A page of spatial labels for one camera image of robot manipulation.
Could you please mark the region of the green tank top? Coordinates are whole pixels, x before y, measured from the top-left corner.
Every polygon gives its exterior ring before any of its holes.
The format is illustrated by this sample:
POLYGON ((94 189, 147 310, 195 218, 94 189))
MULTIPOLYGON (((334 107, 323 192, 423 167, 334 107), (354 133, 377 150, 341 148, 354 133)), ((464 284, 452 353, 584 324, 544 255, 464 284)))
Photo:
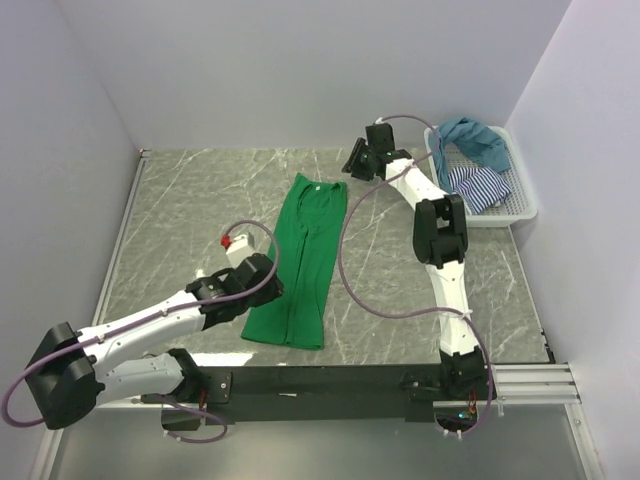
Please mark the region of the green tank top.
POLYGON ((304 350, 324 348, 323 317, 348 204, 344 182, 325 183, 297 174, 274 231, 280 252, 278 299, 250 310, 241 338, 304 350))

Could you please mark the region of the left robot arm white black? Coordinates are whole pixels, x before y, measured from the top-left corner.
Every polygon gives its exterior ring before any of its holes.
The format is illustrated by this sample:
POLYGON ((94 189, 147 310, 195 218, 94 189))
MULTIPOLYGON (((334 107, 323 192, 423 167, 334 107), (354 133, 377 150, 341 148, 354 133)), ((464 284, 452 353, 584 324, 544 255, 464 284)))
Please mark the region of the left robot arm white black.
POLYGON ((99 405, 135 395, 200 400, 209 381, 187 350, 173 348, 152 358, 145 352, 231 322, 283 291, 273 261, 255 253, 120 320, 80 330, 67 323, 51 328, 25 378, 44 424, 66 428, 99 405))

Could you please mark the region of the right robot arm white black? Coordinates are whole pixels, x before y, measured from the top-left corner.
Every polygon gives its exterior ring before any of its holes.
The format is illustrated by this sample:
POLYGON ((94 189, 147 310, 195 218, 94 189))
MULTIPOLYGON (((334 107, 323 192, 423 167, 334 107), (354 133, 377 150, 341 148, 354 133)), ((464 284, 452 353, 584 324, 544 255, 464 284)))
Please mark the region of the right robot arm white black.
POLYGON ((382 313, 381 318, 405 319, 436 313, 440 323, 440 373, 431 389, 446 398, 469 400, 486 394, 494 398, 493 371, 487 348, 471 322, 465 289, 465 257, 469 245, 465 207, 419 168, 419 161, 396 147, 392 126, 379 119, 365 127, 342 171, 376 186, 394 188, 413 210, 412 247, 429 275, 436 305, 410 313, 382 313))

